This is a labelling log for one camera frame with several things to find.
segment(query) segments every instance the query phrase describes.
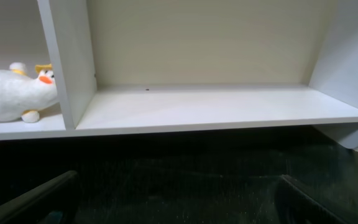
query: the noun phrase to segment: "shelf board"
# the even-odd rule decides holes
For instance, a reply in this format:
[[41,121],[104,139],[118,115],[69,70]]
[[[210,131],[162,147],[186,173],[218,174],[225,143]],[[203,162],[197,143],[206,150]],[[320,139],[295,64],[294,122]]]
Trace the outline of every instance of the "shelf board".
[[355,122],[357,108],[307,86],[109,87],[96,93],[76,130],[103,135]]
[[37,123],[25,123],[21,120],[0,123],[0,140],[31,139],[64,136],[65,125],[59,105],[40,112]]

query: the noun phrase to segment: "white plush toy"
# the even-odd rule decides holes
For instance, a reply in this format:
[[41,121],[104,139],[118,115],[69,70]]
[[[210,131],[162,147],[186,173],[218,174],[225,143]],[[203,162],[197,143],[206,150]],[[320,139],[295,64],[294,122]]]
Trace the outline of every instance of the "white plush toy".
[[38,78],[26,75],[23,63],[12,63],[0,70],[0,122],[22,118],[26,123],[40,119],[38,111],[57,103],[52,65],[37,65]]

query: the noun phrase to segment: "plush toy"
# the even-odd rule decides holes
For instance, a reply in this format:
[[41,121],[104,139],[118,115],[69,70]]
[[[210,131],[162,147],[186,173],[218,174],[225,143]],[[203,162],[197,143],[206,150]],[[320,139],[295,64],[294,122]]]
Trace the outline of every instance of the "plush toy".
[[9,69],[0,70],[0,122],[37,122],[38,111],[58,102],[52,65],[36,65],[36,79],[26,75],[23,63],[12,63]]

